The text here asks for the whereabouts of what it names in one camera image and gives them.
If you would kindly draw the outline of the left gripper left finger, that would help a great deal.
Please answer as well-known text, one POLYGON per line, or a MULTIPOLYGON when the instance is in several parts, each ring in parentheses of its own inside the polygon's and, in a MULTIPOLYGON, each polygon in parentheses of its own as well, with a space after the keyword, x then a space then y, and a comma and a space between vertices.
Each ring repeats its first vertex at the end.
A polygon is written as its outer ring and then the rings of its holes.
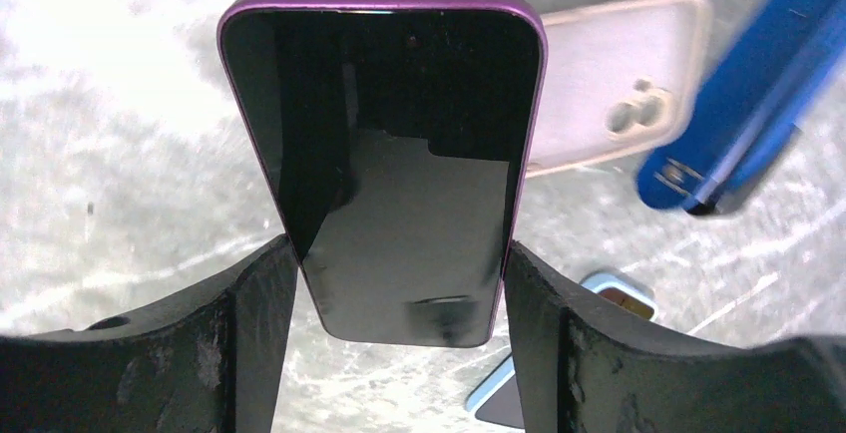
POLYGON ((279 236, 83 330, 1 340, 5 432, 268 432, 297 282, 279 236))

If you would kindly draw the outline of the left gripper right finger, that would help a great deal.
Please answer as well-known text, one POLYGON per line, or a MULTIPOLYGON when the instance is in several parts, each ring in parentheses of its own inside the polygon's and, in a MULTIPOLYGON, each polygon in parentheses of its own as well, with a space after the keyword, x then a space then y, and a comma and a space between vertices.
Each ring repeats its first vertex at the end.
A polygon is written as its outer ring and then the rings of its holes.
POLYGON ((640 318, 513 242, 504 270, 529 432, 841 432, 845 340, 743 349, 640 318))

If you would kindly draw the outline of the beige pink phone case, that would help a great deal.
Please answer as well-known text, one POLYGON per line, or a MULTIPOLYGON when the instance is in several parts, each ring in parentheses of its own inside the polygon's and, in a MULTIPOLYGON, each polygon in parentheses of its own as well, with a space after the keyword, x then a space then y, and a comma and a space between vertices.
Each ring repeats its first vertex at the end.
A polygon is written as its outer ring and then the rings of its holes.
POLYGON ((707 0, 621 0, 548 13, 529 178, 652 150, 688 126, 703 75, 707 0))

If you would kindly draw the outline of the purple edged glossy phone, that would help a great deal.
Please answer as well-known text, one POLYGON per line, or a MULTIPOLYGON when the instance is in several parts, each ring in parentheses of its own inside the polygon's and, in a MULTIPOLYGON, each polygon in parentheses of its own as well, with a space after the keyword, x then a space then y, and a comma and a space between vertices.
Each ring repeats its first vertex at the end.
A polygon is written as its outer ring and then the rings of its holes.
POLYGON ((325 331, 486 343, 547 40, 525 0, 235 0, 216 43, 325 331))

